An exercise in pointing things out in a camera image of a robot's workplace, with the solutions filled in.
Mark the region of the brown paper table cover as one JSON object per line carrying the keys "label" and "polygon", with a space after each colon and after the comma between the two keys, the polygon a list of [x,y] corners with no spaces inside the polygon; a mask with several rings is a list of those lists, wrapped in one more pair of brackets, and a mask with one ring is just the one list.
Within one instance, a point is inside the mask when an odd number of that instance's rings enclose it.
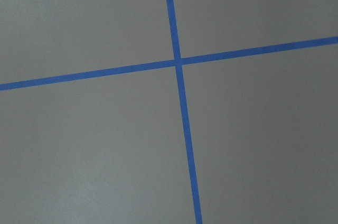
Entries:
{"label": "brown paper table cover", "polygon": [[337,223],[337,0],[1,0],[1,223]]}

